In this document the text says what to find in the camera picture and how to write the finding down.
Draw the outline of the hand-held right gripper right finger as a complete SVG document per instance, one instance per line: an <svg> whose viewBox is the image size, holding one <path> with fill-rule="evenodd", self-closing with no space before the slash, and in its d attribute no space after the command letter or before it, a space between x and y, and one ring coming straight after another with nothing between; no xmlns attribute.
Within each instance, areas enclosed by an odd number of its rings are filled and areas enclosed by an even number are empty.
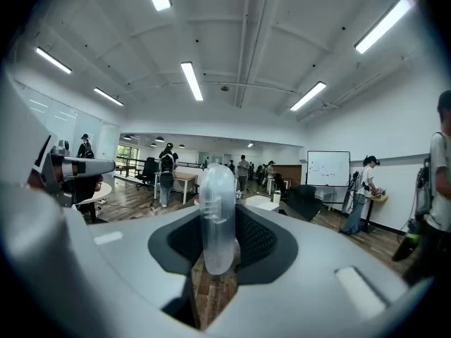
<svg viewBox="0 0 451 338"><path fill-rule="evenodd" d="M254 207L237 215L267 227L272 252L243 266L236 295L208 326L214 337L402 337L432 279L413 287L348 238Z"/></svg>

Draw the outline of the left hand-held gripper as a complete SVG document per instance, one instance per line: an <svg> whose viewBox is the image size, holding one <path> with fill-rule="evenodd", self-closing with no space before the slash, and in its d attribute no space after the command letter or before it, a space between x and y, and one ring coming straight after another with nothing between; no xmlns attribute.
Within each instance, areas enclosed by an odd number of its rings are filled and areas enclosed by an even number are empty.
<svg viewBox="0 0 451 338"><path fill-rule="evenodd" d="M11 75L1 70L1 182L53 196L66 208L75 205L75 178L96 177L116 169L112 160L74 158L31 112Z"/></svg>

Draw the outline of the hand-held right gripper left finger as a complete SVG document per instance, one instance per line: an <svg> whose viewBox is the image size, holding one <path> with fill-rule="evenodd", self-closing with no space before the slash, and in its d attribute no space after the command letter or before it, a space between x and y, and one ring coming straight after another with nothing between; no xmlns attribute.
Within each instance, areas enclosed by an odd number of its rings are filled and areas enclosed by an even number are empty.
<svg viewBox="0 0 451 338"><path fill-rule="evenodd" d="M191 264L166 236L199 210L185 208L153 218L86 225L67 209L70 247L87 284L89 314L99 324L93 337L203 337L178 319L191 313Z"/></svg>

